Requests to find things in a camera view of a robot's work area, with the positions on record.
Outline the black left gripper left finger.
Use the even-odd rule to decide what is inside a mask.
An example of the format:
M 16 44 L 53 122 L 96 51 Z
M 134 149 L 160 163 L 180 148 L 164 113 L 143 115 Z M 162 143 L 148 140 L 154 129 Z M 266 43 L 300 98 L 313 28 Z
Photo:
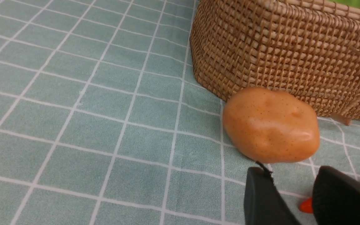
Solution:
M 274 185 L 272 172 L 261 162 L 247 170 L 244 194 L 246 225 L 300 225 Z

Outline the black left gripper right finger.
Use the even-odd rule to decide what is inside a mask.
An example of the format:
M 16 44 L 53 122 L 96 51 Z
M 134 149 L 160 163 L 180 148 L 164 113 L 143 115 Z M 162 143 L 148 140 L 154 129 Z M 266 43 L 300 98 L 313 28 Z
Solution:
M 360 182 L 330 166 L 322 166 L 312 192 L 319 225 L 360 225 Z

